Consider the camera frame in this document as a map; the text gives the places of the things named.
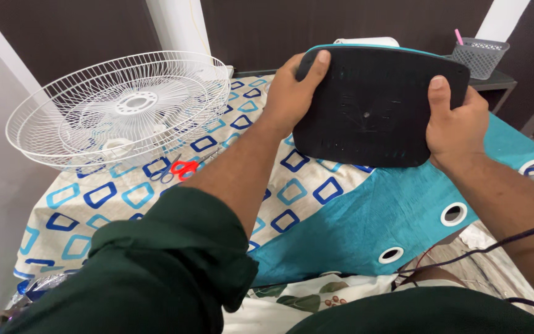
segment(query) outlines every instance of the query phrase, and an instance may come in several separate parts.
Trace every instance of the gray mesh basket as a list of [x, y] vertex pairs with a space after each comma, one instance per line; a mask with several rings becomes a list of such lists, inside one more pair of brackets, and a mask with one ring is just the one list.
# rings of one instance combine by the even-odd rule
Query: gray mesh basket
[[510, 44], [486, 41], [484, 39], [463, 38], [463, 44], [456, 43], [452, 59], [459, 61], [471, 70], [471, 78], [486, 80], [502, 59]]

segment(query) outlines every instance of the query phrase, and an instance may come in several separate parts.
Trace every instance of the red scissors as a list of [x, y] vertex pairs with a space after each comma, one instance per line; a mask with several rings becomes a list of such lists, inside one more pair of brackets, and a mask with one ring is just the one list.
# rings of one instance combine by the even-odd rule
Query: red scissors
[[[170, 167], [170, 171], [174, 174], [174, 175], [178, 175], [179, 176], [179, 179], [181, 181], [184, 181], [190, 177], [193, 176], [193, 174], [197, 171], [197, 167], [199, 167], [199, 165], [206, 161], [207, 159], [209, 159], [212, 155], [216, 154], [217, 152], [219, 151], [219, 148], [213, 152], [211, 152], [210, 154], [202, 157], [201, 159], [199, 159], [198, 161], [189, 161], [189, 162], [185, 162], [185, 161], [175, 161], [172, 166]], [[186, 173], [190, 173], [189, 176], [185, 177], [184, 175]]]

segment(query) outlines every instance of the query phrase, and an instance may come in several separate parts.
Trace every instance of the white wire fan grill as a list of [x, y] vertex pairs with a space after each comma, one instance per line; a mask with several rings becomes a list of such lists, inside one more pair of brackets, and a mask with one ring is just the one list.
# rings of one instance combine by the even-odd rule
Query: white wire fan grill
[[103, 62], [54, 81], [14, 110], [11, 145], [62, 171], [139, 166], [202, 137], [224, 112], [224, 63], [159, 51]]

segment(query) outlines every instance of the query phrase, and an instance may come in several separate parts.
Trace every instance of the yellow wire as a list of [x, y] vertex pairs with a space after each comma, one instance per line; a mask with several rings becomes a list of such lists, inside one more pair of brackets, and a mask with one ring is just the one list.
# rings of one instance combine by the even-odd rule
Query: yellow wire
[[205, 52], [207, 53], [208, 56], [211, 56], [210, 51], [207, 49], [207, 46], [205, 46], [205, 42], [203, 41], [203, 37], [201, 37], [201, 33], [199, 32], [199, 28], [197, 28], [197, 24], [195, 23], [195, 18], [193, 17], [193, 5], [191, 4], [191, 0], [189, 0], [189, 9], [191, 10], [191, 20], [193, 20], [193, 25], [195, 26], [195, 30], [197, 30], [197, 34], [199, 35], [199, 39], [201, 40], [201, 43], [203, 44]]

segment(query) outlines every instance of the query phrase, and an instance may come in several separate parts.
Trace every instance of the hand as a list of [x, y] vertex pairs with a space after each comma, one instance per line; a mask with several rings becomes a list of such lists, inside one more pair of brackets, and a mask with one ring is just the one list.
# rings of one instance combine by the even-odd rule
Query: hand
[[303, 55], [293, 56], [277, 70], [269, 88], [263, 114], [258, 120], [277, 131], [282, 138], [286, 138], [306, 115], [316, 86], [329, 69], [331, 54], [327, 50], [321, 50], [306, 78], [301, 82], [296, 81], [296, 71]]
[[490, 123], [487, 101], [469, 86], [462, 107], [450, 110], [450, 85], [441, 75], [428, 87], [431, 116], [426, 130], [430, 162], [441, 171], [450, 163], [485, 156], [484, 136]]

